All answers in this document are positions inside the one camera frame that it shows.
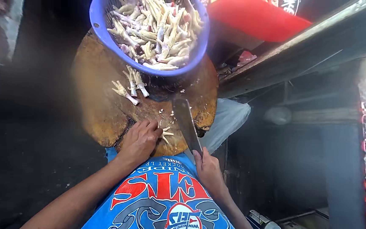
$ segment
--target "white plastic bag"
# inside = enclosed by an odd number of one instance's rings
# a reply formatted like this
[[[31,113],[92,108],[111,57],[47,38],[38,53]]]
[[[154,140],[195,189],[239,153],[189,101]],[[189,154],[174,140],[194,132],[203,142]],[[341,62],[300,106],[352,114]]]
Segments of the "white plastic bag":
[[[237,103],[229,99],[218,99],[214,123],[210,131],[200,138],[201,146],[205,146],[213,153],[234,132],[237,131],[248,119],[251,107],[245,103]]]

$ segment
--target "left hand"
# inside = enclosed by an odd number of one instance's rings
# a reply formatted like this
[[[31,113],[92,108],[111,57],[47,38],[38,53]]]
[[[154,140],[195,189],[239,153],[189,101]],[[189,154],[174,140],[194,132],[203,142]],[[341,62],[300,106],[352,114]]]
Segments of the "left hand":
[[[133,160],[134,165],[139,166],[149,158],[162,133],[157,121],[145,119],[135,123],[125,135],[119,156]]]

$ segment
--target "red plastic bin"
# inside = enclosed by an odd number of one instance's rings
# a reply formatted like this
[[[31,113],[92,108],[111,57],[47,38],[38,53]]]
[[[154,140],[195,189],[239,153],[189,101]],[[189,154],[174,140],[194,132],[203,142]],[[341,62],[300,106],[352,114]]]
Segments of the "red plastic bin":
[[[216,0],[207,11],[211,19],[270,42],[284,42],[312,24],[263,0]]]

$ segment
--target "hand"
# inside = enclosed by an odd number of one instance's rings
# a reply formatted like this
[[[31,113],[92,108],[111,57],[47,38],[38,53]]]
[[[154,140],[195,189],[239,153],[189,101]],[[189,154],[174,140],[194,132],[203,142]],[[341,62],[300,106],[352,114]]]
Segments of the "hand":
[[[196,161],[197,174],[200,182],[212,195],[212,198],[224,198],[229,196],[228,188],[222,178],[218,159],[210,155],[206,147],[203,147],[203,158],[197,150],[193,150],[194,160]]]
[[[135,167],[139,166],[149,158],[162,133],[163,129],[158,128],[157,121],[145,119],[135,123],[125,135],[117,156],[133,160]]]

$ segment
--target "purple plastic basket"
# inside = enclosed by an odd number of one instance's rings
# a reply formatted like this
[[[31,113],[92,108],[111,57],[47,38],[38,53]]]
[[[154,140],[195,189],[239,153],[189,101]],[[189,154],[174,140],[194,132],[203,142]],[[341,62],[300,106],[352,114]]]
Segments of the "purple plastic basket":
[[[200,14],[201,20],[204,22],[203,30],[198,37],[198,44],[195,49],[190,52],[189,63],[177,70],[172,71],[160,71],[145,67],[126,55],[115,43],[113,35],[111,35],[107,28],[113,28],[112,19],[108,16],[108,13],[113,10],[113,5],[121,7],[121,4],[117,0],[93,0],[90,6],[90,22],[93,26],[95,34],[98,38],[111,50],[113,50],[118,56],[120,56],[127,64],[131,65],[134,69],[147,73],[149,75],[168,77],[182,75],[194,69],[202,60],[207,49],[207,42],[210,34],[210,21],[206,8],[199,0],[191,0],[195,9]]]

